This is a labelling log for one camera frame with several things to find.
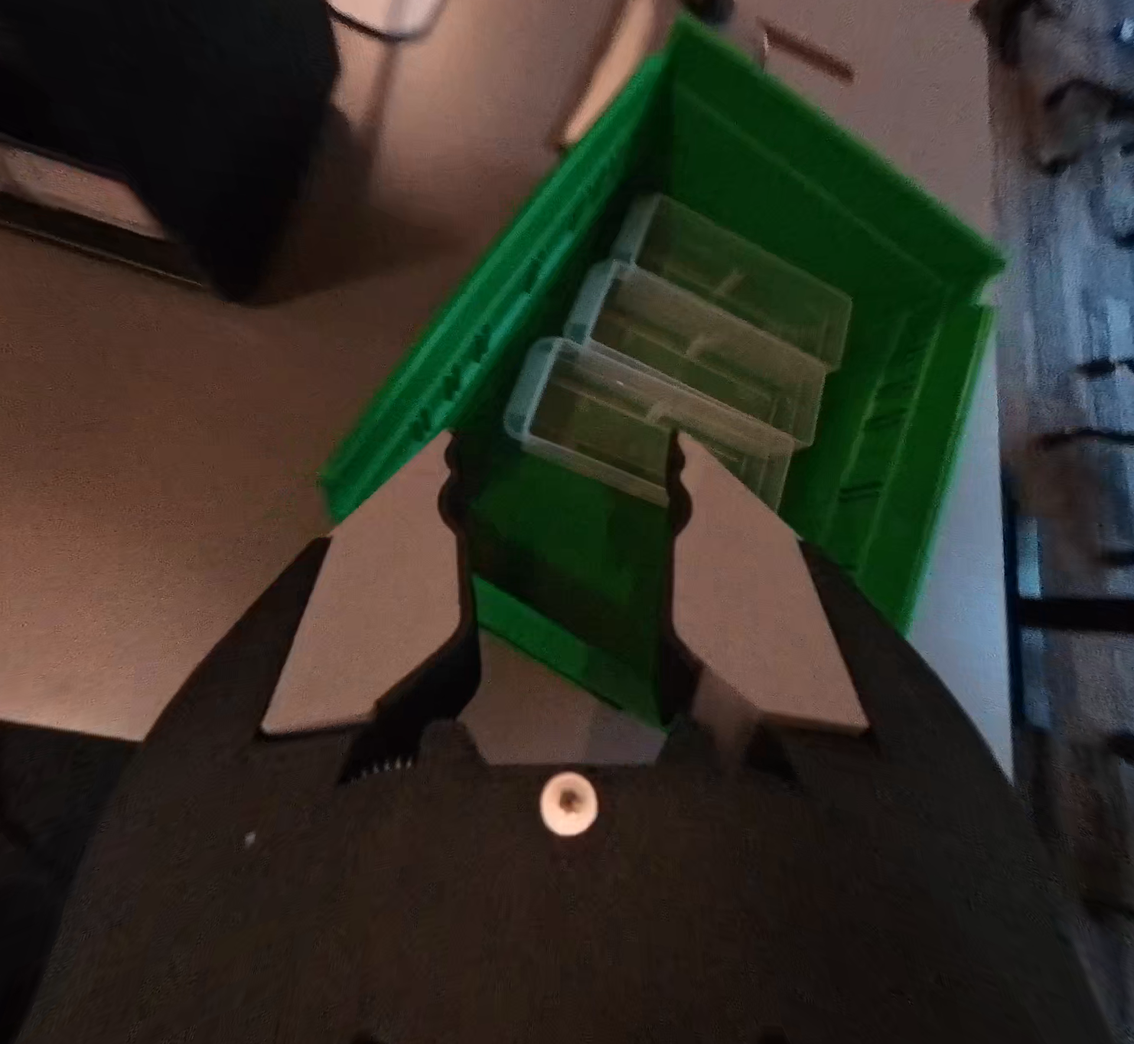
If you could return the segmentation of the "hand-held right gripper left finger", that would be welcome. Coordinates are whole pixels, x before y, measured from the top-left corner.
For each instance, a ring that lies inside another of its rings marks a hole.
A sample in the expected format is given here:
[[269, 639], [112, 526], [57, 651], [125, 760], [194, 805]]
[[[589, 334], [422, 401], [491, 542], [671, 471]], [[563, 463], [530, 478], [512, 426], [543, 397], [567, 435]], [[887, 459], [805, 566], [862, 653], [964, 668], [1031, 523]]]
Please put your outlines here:
[[261, 730], [359, 725], [473, 619], [455, 438], [443, 430], [348, 513], [329, 546]]

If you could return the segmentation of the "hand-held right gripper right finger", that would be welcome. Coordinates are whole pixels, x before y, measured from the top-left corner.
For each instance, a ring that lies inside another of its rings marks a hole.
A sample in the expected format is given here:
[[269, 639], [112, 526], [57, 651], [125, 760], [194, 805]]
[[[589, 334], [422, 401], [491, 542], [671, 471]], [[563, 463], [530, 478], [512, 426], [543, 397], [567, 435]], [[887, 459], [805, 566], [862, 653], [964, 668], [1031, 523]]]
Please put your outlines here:
[[725, 765], [775, 730], [863, 740], [869, 716], [797, 535], [684, 432], [666, 474], [661, 638], [676, 712]]

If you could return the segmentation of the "clear plastic drawer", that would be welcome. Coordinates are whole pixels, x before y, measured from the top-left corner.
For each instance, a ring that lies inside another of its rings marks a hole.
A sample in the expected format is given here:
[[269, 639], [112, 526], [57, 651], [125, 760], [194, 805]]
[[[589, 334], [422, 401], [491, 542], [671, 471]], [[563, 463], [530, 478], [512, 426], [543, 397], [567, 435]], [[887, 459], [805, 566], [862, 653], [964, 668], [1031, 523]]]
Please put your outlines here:
[[661, 195], [631, 203], [610, 256], [659, 275], [812, 356], [843, 366], [849, 296]]
[[503, 430], [528, 455], [655, 506], [666, 506], [672, 434], [692, 438], [776, 511], [794, 439], [636, 360], [590, 343], [531, 345]]
[[792, 343], [618, 258], [589, 269], [562, 336], [815, 442], [828, 368]]

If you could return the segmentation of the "green plastic bin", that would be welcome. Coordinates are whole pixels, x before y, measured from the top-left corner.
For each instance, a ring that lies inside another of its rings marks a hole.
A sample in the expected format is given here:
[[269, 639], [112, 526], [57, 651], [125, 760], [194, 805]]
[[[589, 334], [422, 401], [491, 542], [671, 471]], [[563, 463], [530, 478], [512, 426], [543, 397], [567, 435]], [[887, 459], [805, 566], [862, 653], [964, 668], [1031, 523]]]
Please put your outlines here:
[[631, 203], [661, 194], [849, 296], [843, 366], [781, 513], [909, 630], [1002, 258], [942, 204], [699, 22], [674, 24], [543, 179], [321, 472], [341, 523], [439, 430], [465, 450], [480, 623], [570, 684], [665, 725], [661, 508], [506, 442], [532, 343], [561, 331]]

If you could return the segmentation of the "black drawer cabinet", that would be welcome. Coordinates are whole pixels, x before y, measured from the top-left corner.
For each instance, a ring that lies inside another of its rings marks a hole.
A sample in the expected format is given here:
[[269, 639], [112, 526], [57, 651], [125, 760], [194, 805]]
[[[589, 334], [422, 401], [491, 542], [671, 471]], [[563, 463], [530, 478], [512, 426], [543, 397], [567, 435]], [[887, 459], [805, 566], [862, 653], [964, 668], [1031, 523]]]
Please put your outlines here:
[[2, 148], [124, 186], [147, 236], [2, 192], [2, 229], [261, 291], [339, 71], [324, 0], [1, 0]]

